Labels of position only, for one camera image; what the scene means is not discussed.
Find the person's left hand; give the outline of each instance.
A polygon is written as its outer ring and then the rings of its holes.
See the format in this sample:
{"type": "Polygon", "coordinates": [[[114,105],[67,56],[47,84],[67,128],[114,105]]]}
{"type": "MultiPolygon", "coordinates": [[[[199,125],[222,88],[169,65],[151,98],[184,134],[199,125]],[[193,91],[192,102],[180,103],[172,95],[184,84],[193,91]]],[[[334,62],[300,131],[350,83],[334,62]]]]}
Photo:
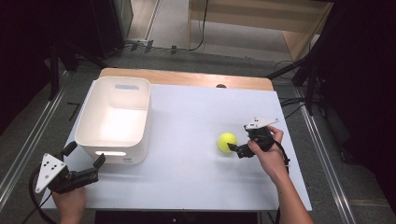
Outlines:
{"type": "Polygon", "coordinates": [[[52,192],[52,198],[61,214],[61,224],[76,224],[84,217],[87,203],[84,187],[64,194],[52,192]]]}

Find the bin handle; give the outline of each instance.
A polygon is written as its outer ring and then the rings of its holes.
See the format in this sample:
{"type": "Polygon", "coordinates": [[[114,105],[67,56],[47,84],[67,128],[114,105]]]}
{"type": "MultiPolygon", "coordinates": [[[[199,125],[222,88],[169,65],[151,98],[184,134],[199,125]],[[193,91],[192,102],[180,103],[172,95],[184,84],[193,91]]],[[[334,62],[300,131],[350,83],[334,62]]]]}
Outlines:
{"type": "Polygon", "coordinates": [[[140,88],[136,85],[122,85],[122,84],[117,84],[114,86],[117,90],[121,91],[138,91],[140,88]]]}

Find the floor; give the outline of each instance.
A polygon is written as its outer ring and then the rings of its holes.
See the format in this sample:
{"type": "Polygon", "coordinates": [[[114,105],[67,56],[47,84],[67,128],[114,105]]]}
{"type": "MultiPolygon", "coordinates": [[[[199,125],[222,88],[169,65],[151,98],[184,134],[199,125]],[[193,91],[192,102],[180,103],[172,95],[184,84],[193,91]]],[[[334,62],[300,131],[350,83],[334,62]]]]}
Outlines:
{"type": "MultiPolygon", "coordinates": [[[[153,40],[154,47],[171,48],[171,46],[177,46],[180,49],[187,47],[185,38],[187,32],[186,2],[184,0],[162,0],[160,2],[148,36],[148,40],[153,40]]],[[[191,26],[191,46],[198,45],[201,41],[201,32],[202,23],[197,21],[191,26]]],[[[200,71],[254,77],[264,77],[273,70],[290,63],[290,55],[281,32],[211,22],[205,25],[204,44],[196,53],[180,53],[170,60],[167,59],[170,54],[169,51],[156,51],[148,56],[143,49],[138,49],[135,52],[122,52],[108,59],[107,62],[117,67],[126,68],[200,71]]],[[[48,124],[47,131],[38,134],[41,141],[32,146],[35,147],[37,152],[56,151],[56,146],[65,142],[68,133],[64,130],[70,129],[75,120],[72,117],[75,107],[69,103],[78,103],[83,100],[87,88],[92,80],[97,78],[98,72],[99,70],[95,66],[81,62],[78,73],[84,74],[84,76],[70,77],[70,86],[65,91],[65,97],[59,103],[57,113],[54,114],[52,122],[48,124]]],[[[290,84],[290,78],[293,75],[294,73],[291,71],[273,80],[274,87],[280,97],[296,96],[296,89],[290,84]]],[[[47,87],[40,92],[33,102],[14,120],[9,129],[0,136],[2,152],[0,158],[1,190],[4,188],[3,181],[7,176],[8,167],[13,162],[8,158],[17,157],[19,148],[26,145],[24,139],[29,137],[30,131],[35,127],[35,122],[40,118],[43,108],[48,105],[47,95],[49,90],[49,87],[47,87]]],[[[292,113],[295,108],[284,108],[284,114],[292,113]]],[[[342,219],[340,211],[336,207],[335,194],[329,187],[332,181],[329,181],[329,177],[324,174],[325,169],[312,168],[324,166],[321,160],[318,160],[319,151],[313,144],[312,133],[306,128],[304,111],[298,110],[295,115],[290,116],[287,122],[297,156],[299,160],[305,160],[301,164],[301,169],[314,207],[311,216],[320,223],[396,223],[396,217],[376,184],[373,174],[363,166],[346,164],[341,160],[340,149],[332,136],[329,124],[326,119],[319,116],[316,107],[314,113],[313,121],[318,128],[325,152],[331,162],[331,168],[334,169],[335,176],[339,180],[342,191],[351,207],[354,221],[347,222],[342,219]]],[[[39,161],[42,157],[42,154],[37,152],[31,153],[32,159],[30,159],[26,169],[29,170],[34,167],[34,161],[39,161]]],[[[1,201],[1,223],[20,223],[21,217],[27,215],[27,211],[30,209],[30,207],[26,207],[29,205],[28,196],[26,196],[27,182],[25,181],[29,177],[28,173],[21,173],[20,181],[16,183],[15,189],[10,195],[7,195],[9,196],[7,204],[1,201]]],[[[261,223],[271,223],[269,214],[274,216],[274,213],[271,212],[261,213],[261,223]]],[[[94,220],[94,213],[87,212],[84,223],[90,223],[92,220],[94,220]]],[[[31,223],[41,223],[41,220],[35,215],[32,217],[31,223]]]]}

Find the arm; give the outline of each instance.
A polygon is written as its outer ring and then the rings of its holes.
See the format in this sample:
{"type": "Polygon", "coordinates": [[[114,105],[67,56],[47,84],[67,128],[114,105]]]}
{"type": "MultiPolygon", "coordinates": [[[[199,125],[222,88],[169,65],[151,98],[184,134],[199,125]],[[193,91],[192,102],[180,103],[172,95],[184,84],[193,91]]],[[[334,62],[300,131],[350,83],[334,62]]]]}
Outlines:
{"type": "MultiPolygon", "coordinates": [[[[268,126],[268,129],[274,134],[274,139],[280,143],[283,132],[272,126],[268,126]]],[[[274,144],[267,152],[264,152],[254,141],[248,141],[247,145],[257,155],[265,173],[271,177],[276,185],[281,222],[313,223],[291,182],[280,148],[274,144]]]]}
{"type": "Polygon", "coordinates": [[[64,194],[53,192],[52,198],[61,214],[61,224],[80,223],[87,202],[84,187],[64,194]]]}

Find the black cable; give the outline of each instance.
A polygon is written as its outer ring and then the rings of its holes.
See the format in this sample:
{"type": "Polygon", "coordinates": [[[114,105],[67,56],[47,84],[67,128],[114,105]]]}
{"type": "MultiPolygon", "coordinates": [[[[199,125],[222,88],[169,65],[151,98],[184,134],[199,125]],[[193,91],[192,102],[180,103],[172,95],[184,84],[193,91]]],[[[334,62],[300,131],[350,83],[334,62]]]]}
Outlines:
{"type": "MultiPolygon", "coordinates": [[[[160,48],[160,47],[149,47],[150,49],[164,49],[164,50],[172,50],[172,51],[195,51],[198,48],[200,48],[202,46],[202,44],[204,43],[204,39],[205,39],[205,22],[206,22],[206,14],[207,14],[207,5],[209,3],[209,0],[206,0],[206,6],[205,6],[205,14],[204,14],[204,21],[202,24],[202,38],[201,38],[201,42],[199,43],[199,45],[194,48],[194,49],[169,49],[169,48],[160,48]]],[[[140,48],[146,48],[147,46],[144,45],[137,45],[140,48]]]]}
{"type": "MultiPolygon", "coordinates": [[[[278,143],[277,141],[274,141],[276,146],[280,148],[280,150],[282,151],[283,154],[283,162],[285,162],[285,166],[286,166],[286,171],[289,173],[289,158],[288,155],[286,154],[285,149],[282,147],[282,145],[280,145],[280,143],[278,143]]],[[[279,224],[280,221],[280,207],[277,208],[276,211],[276,220],[275,220],[275,224],[279,224]]]]}
{"type": "MultiPolygon", "coordinates": [[[[40,204],[40,207],[43,206],[43,204],[46,203],[46,202],[49,200],[49,198],[50,198],[51,195],[52,195],[52,191],[50,192],[50,194],[49,194],[49,196],[46,198],[46,200],[44,200],[44,202],[43,202],[42,204],[40,204]]],[[[37,211],[36,208],[34,208],[34,209],[26,216],[26,218],[23,220],[23,222],[22,222],[21,224],[26,224],[27,221],[29,220],[29,218],[35,213],[35,211],[37,211]]]]}
{"type": "MultiPolygon", "coordinates": [[[[276,72],[276,67],[277,67],[280,63],[291,63],[292,65],[294,65],[295,68],[298,68],[298,66],[296,66],[296,65],[294,64],[294,61],[280,61],[279,63],[276,63],[276,64],[274,65],[274,72],[276,72]]],[[[285,77],[282,77],[282,76],[279,76],[279,77],[282,78],[282,79],[291,80],[290,78],[285,78],[285,77]]]]}
{"type": "Polygon", "coordinates": [[[293,110],[293,112],[291,112],[290,114],[288,114],[286,117],[285,117],[285,119],[287,119],[288,117],[290,117],[292,114],[294,114],[298,109],[300,109],[303,105],[305,105],[305,104],[302,104],[302,105],[299,105],[295,110],[293,110]]]}
{"type": "Polygon", "coordinates": [[[33,192],[33,181],[35,180],[35,176],[40,172],[41,168],[41,163],[35,168],[33,171],[32,175],[30,176],[29,179],[29,195],[30,198],[32,199],[32,203],[35,206],[35,209],[38,211],[38,214],[49,224],[56,224],[50,217],[48,217],[43,210],[41,210],[40,205],[38,204],[37,200],[35,199],[35,193],[33,192]]]}

